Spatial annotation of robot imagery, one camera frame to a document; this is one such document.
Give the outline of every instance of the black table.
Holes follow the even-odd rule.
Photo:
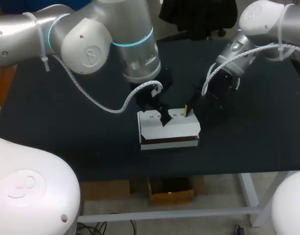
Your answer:
[[[225,41],[158,43],[171,67],[171,108],[184,107]],[[81,181],[148,176],[187,176],[300,169],[300,79],[289,61],[258,58],[241,79],[218,125],[200,133],[196,148],[141,152],[137,105],[108,114],[84,97],[60,64],[50,72],[39,59],[19,64],[0,112],[0,137],[63,158]],[[76,76],[84,89],[110,108],[130,92],[115,48],[96,74]],[[197,105],[197,115],[202,112]]]

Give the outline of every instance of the orange object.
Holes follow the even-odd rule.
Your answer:
[[[81,182],[80,190],[80,215],[84,215],[85,201],[128,198],[130,196],[129,180]]]
[[[154,193],[149,178],[147,178],[147,184],[149,189],[150,203],[153,206],[186,204],[191,202],[194,198],[194,189],[192,188],[178,192]]]
[[[15,70],[15,66],[0,70],[0,106],[3,105],[6,99],[6,95],[14,77]]]

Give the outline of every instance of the box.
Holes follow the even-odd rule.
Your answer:
[[[0,106],[3,105],[12,83],[16,66],[0,69]]]
[[[130,196],[129,180],[81,182],[81,197],[84,201],[95,201]]]
[[[185,109],[170,109],[171,121],[162,126],[156,110],[138,112],[141,150],[198,146],[200,123],[195,114],[184,116]]]
[[[208,190],[205,184],[203,175],[196,175],[189,177],[189,181],[194,189],[195,195],[207,195]]]
[[[178,189],[169,189],[175,184]],[[147,179],[149,199],[152,206],[167,206],[189,203],[194,198],[194,189],[187,178],[174,179]]]

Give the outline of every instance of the brown box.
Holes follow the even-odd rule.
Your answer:
[[[3,68],[0,70],[0,106],[3,105],[8,89],[12,83],[15,74],[16,66]]]
[[[203,175],[196,175],[189,177],[195,195],[207,195],[208,190],[204,181]]]
[[[189,203],[194,198],[194,190],[188,189],[178,192],[154,193],[152,191],[150,179],[147,179],[150,203],[153,206],[179,205]]]
[[[81,197],[84,201],[130,196],[129,180],[81,182]]]

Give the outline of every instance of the floor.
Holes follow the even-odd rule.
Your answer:
[[[237,0],[239,14],[249,5],[251,0]],[[177,33],[177,28],[158,18],[160,12],[160,0],[149,0],[150,13],[157,39]],[[227,30],[225,38],[231,38],[235,33],[234,28]],[[261,197],[272,182],[276,174],[254,173],[254,186],[258,196]],[[182,209],[212,209],[225,207],[245,206],[241,195],[237,177],[235,175],[208,175],[205,176],[208,189],[207,196],[197,196],[187,205],[175,207],[150,207],[146,189],[135,190],[129,199],[100,200],[85,203],[85,215],[102,214],[112,212],[142,212],[157,210],[182,210]],[[132,187],[142,188],[144,180],[133,180]],[[248,216],[220,216],[220,217],[196,217],[185,219],[160,219],[137,221],[138,235],[232,235],[235,224],[246,228],[246,235],[274,235],[270,220],[261,228],[250,228]],[[127,221],[109,222],[105,235],[131,235],[132,227]]]

